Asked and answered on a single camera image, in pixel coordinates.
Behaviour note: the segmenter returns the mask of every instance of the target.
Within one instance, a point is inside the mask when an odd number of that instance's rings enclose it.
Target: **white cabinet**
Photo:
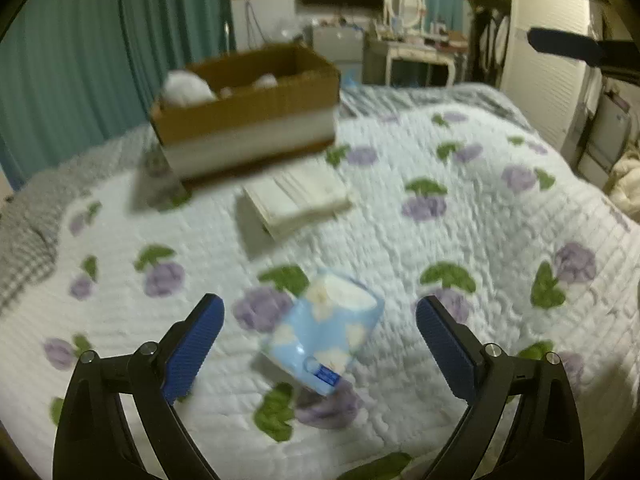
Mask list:
[[[320,56],[334,63],[342,83],[362,83],[364,33],[353,27],[314,27],[312,47]]]
[[[560,151],[583,96],[582,61],[539,54],[527,41],[532,27],[588,35],[590,0],[511,0],[511,30],[500,89],[540,135]]]

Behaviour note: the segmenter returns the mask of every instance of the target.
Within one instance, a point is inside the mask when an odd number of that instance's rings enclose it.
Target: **white folded towel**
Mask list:
[[[244,186],[244,193],[274,238],[352,203],[349,189],[333,168],[316,161],[259,177]]]
[[[162,101],[169,106],[189,107],[216,101],[204,79],[186,70],[171,70],[164,80]]]

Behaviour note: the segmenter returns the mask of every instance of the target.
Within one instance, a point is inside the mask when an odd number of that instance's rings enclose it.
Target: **bed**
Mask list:
[[[225,301],[225,325],[176,410],[223,479],[364,480],[374,461],[382,478],[420,478],[465,409],[414,326],[428,292],[482,342],[529,357],[557,352],[577,398],[587,477],[606,459],[638,403],[636,224],[491,88],[357,87],[342,103],[336,146],[314,157],[336,168],[357,204],[278,243],[242,198],[244,177],[192,194],[176,187],[148,125],[36,176],[3,211],[0,420],[41,478],[51,476],[76,356],[159,340],[205,292]],[[288,387],[257,358],[323,267],[386,301],[326,399]],[[140,454],[162,477],[124,397]],[[280,413],[277,431],[256,424],[265,409]]]

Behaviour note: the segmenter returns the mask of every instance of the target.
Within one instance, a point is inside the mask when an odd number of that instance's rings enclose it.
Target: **gray checkered blanket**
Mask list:
[[[36,174],[0,212],[0,312],[28,284],[56,268],[58,231],[68,205],[97,182],[134,168],[158,142],[144,124],[58,168]]]
[[[391,116],[410,108],[457,102],[531,130],[526,118],[503,94],[479,84],[450,89],[353,86],[340,92],[340,101],[341,119]],[[157,151],[158,141],[151,126],[143,124],[58,168],[38,173],[15,195],[0,218],[0,312],[26,285],[45,279],[55,270],[60,221],[69,204],[101,180],[137,167]]]

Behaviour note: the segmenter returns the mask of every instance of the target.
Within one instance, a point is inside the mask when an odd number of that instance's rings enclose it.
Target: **purple flower print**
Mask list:
[[[145,167],[150,176],[165,176],[170,173],[169,163],[160,148],[153,149],[146,154]]]
[[[382,123],[399,124],[400,120],[399,120],[397,115],[387,115],[387,116],[384,116],[384,117],[380,118],[380,122],[382,122]]]
[[[82,232],[82,229],[84,229],[85,225],[86,212],[82,211],[81,213],[74,215],[71,222],[69,222],[69,231],[73,236],[78,236]]]
[[[249,290],[234,305],[234,316],[245,330],[272,332],[292,306],[289,294],[262,285]]]
[[[534,151],[539,155],[546,155],[548,153],[548,150],[542,144],[538,144],[536,142],[531,142],[530,140],[528,140],[526,142],[526,145],[529,147],[530,150]]]
[[[427,292],[426,295],[438,298],[457,323],[466,323],[472,307],[464,294],[460,294],[452,288],[434,288]]]
[[[475,142],[473,144],[469,144],[468,146],[465,146],[464,148],[458,149],[453,154],[453,157],[458,162],[462,162],[464,164],[466,162],[471,162],[472,160],[477,158],[481,153],[482,153],[482,144]]]
[[[76,300],[82,301],[91,295],[93,288],[94,282],[92,282],[89,275],[82,273],[71,282],[69,294],[76,298]]]
[[[155,264],[146,272],[145,294],[165,298],[179,290],[184,281],[184,267],[175,262]]]
[[[449,124],[463,123],[468,117],[460,112],[444,112],[442,118]]]
[[[47,339],[44,342],[44,353],[56,370],[69,370],[76,361],[74,348],[62,339]]]
[[[362,400],[346,379],[340,379],[334,392],[323,397],[303,390],[298,397],[294,414],[296,420],[321,430],[340,430],[358,416]]]
[[[524,166],[507,166],[502,172],[502,179],[514,193],[531,189],[538,182],[536,174]]]
[[[610,205],[606,200],[603,200],[603,202],[609,207],[609,212],[611,213],[611,216],[613,216],[613,219],[622,226],[627,233],[630,233],[631,229],[629,228],[628,223],[626,223],[625,215],[622,211],[617,207]]]
[[[443,196],[414,196],[402,205],[402,214],[416,222],[438,218],[447,211]]]
[[[378,160],[378,154],[370,146],[356,146],[347,152],[346,158],[354,166],[371,166]]]
[[[574,393],[574,397],[577,397],[580,393],[584,360],[580,354],[573,352],[558,352],[558,357],[562,359],[562,366],[564,366],[566,377],[569,379],[571,390]]]
[[[596,276],[596,256],[577,242],[569,242],[556,253],[556,278],[565,283],[590,282]]]

